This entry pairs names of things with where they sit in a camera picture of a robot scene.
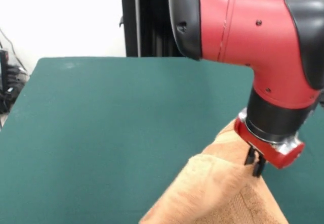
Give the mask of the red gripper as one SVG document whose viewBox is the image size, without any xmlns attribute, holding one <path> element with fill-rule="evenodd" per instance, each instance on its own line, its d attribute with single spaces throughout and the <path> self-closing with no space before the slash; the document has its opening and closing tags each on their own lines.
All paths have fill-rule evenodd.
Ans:
<svg viewBox="0 0 324 224">
<path fill-rule="evenodd" d="M 236 119 L 234 123 L 235 132 L 251 147 L 248 150 L 244 165 L 253 164 L 255 161 L 255 150 L 260 156 L 254 166 L 253 176 L 260 177 L 266 161 L 278 169 L 290 166 L 302 153 L 305 144 L 298 138 L 292 137 L 282 144 L 271 144 L 258 139 L 247 128 L 244 121 Z"/>
</svg>

